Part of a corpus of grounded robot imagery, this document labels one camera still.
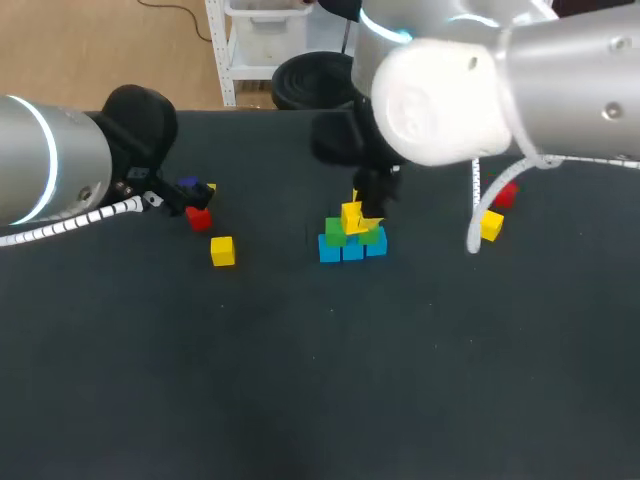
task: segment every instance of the block stack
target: block stack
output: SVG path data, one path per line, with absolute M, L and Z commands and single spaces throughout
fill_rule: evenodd
M 362 202 L 342 205 L 341 216 L 327 218 L 325 233 L 318 235 L 321 263 L 364 260 L 387 254 L 387 233 L 382 218 L 364 218 Z

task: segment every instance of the white cable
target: white cable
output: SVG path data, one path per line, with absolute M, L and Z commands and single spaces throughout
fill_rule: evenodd
M 480 159 L 476 158 L 471 162 L 471 182 L 472 182 L 472 195 L 473 195 L 473 210 L 480 205 L 480 199 L 482 198 L 482 190 L 480 188 Z
M 500 194 L 502 189 L 512 182 L 518 175 L 534 167 L 535 165 L 533 162 L 525 158 L 507 168 L 498 178 L 496 178 L 495 182 L 491 184 L 487 193 L 485 193 L 482 200 L 480 200 L 480 205 L 478 205 L 478 208 L 474 210 L 471 223 L 469 224 L 469 231 L 467 232 L 467 250 L 469 253 L 475 254 L 480 251 L 480 243 L 482 241 L 482 219 L 498 194 Z
M 123 202 L 118 202 L 114 205 L 103 207 L 87 214 L 78 215 L 77 217 L 64 220 L 53 225 L 36 228 L 35 230 L 30 230 L 24 233 L 16 233 L 14 235 L 0 237 L 0 248 L 20 243 L 35 242 L 36 240 L 41 240 L 43 238 L 60 235 L 61 233 L 86 227 L 87 225 L 101 221 L 103 218 L 109 218 L 121 213 L 143 211 L 144 206 L 142 204 L 142 199 L 139 196 L 136 196 Z
M 547 164 L 555 164 L 557 162 L 562 163 L 563 161 L 568 160 L 640 169 L 640 162 L 630 160 L 604 160 L 600 158 L 566 157 L 561 155 L 543 155 L 543 157 L 543 161 Z M 480 251 L 480 243 L 482 242 L 482 219 L 495 201 L 496 197 L 509 183 L 514 181 L 518 175 L 521 175 L 534 167 L 537 167 L 537 165 L 535 165 L 531 160 L 520 160 L 502 172 L 502 174 L 489 187 L 487 193 L 482 197 L 480 204 L 475 208 L 471 223 L 469 224 L 469 230 L 467 232 L 467 250 L 469 253 L 475 254 Z

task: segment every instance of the black tabletop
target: black tabletop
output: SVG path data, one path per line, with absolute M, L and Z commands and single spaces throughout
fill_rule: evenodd
M 470 256 L 470 165 L 408 166 L 389 256 L 321 265 L 353 172 L 313 115 L 181 114 L 166 176 L 218 184 L 209 234 L 154 210 L 0 250 L 0 477 L 639 476 L 640 172 L 533 172 Z

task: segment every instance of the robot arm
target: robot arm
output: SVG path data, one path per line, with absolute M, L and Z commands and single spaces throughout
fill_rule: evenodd
M 147 191 L 174 215 L 204 208 L 213 194 L 206 186 L 176 187 L 158 175 L 177 128 L 173 105 L 135 85 L 91 115 L 0 97 L 0 226 L 64 221 L 116 203 L 116 213 L 137 211 L 139 198 L 126 201 Z
M 514 144 L 528 157 L 640 160 L 639 24 L 634 5 L 490 26 L 488 44 L 415 40 L 377 70 L 376 121 L 394 149 L 424 165 L 513 152 Z
M 467 249 L 477 253 L 484 214 L 521 173 L 566 159 L 640 167 L 640 6 L 559 20 L 537 0 L 508 8 L 468 1 L 465 11 L 462 3 L 423 2 L 426 16 L 414 21 L 429 25 L 420 31 L 399 29 L 385 5 L 365 0 L 358 55 L 368 53 L 356 58 L 353 75 L 361 91 L 370 88 L 381 135 L 408 160 L 525 157 L 477 205 L 474 198 Z M 369 5 L 381 23 L 367 20 Z M 477 162 L 474 184 L 475 197 Z

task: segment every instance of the shelf leg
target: shelf leg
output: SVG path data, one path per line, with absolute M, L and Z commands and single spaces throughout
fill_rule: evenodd
M 229 74 L 231 58 L 229 56 L 229 45 L 227 43 L 224 0 L 205 0 L 205 6 L 207 7 L 213 54 L 218 67 L 218 79 L 220 80 L 222 100 L 224 101 L 225 107 L 235 107 L 236 91 L 231 75 Z

